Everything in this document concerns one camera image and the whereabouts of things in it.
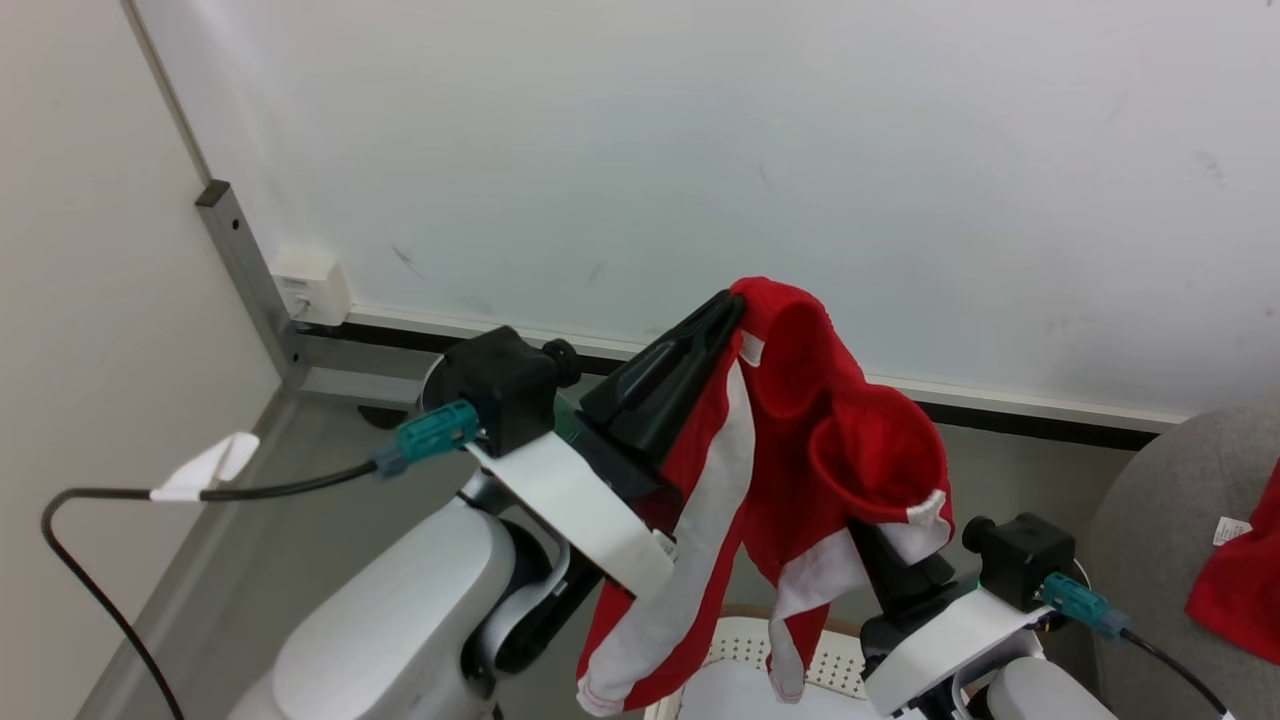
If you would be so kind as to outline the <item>white perforated laundry basket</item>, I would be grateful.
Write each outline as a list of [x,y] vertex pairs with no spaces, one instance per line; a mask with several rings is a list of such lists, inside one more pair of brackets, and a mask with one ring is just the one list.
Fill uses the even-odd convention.
[[771,653],[768,611],[726,605],[701,667],[678,691],[645,710],[644,720],[879,720],[861,680],[860,628],[827,620],[799,703],[765,688]]

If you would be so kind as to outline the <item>dark wall trim strip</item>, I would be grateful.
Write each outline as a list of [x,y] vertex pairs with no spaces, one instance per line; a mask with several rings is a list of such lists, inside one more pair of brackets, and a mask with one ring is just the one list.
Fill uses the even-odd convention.
[[[325,337],[415,352],[440,352],[492,329],[494,324],[486,322],[356,305],[346,322],[325,332]],[[1137,451],[1148,445],[1152,437],[1188,419],[1187,414],[1178,413],[970,389],[882,375],[869,375],[868,380],[902,392],[932,421],[941,425],[1102,448]]]

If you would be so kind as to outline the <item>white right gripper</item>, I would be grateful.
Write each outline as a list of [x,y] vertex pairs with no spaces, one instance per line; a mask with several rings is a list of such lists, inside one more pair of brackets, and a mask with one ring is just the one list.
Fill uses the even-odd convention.
[[[938,553],[908,561],[878,528],[847,529],[882,612],[906,612],[954,585]],[[1051,719],[1053,674],[1036,628],[1050,614],[1021,612],[979,587],[901,641],[864,680],[878,719]]]

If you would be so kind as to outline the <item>grey metal corner post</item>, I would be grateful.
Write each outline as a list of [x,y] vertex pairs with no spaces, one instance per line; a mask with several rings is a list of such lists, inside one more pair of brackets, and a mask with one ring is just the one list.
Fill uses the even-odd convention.
[[282,379],[283,393],[412,413],[448,343],[358,323],[319,325],[285,310],[232,186],[211,179],[195,206]]

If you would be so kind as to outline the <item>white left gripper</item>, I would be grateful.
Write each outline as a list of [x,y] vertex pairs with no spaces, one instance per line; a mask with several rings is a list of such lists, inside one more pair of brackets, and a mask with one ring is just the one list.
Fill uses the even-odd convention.
[[[710,382],[745,313],[745,299],[722,290],[609,374],[580,401],[607,451],[605,480],[660,470]],[[611,489],[557,430],[494,457],[475,439],[468,452],[527,512],[635,600],[671,578],[664,542]]]

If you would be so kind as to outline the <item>white wall socket box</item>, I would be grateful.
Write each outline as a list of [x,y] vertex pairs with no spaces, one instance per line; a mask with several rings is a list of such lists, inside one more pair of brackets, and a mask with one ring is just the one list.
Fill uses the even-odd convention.
[[325,327],[346,322],[353,300],[335,255],[312,246],[285,247],[269,270],[291,320]]

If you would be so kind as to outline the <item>red and white garment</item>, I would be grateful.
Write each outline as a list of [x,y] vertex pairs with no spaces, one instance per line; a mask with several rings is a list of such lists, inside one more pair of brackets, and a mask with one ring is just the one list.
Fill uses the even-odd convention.
[[813,295],[765,277],[732,291],[739,332],[663,469],[686,497],[675,570],[646,602],[604,588],[579,660],[577,700],[598,717],[645,708],[701,666],[739,551],[776,588],[767,666],[795,705],[831,603],[869,585],[849,521],[910,565],[954,537],[931,419],[864,377]]

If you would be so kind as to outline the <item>plain red garment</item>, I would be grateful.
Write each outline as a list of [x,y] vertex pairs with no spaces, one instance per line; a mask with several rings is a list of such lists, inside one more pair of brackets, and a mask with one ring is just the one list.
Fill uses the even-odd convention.
[[1204,629],[1280,666],[1280,461],[1248,520],[1221,516],[1185,614]]

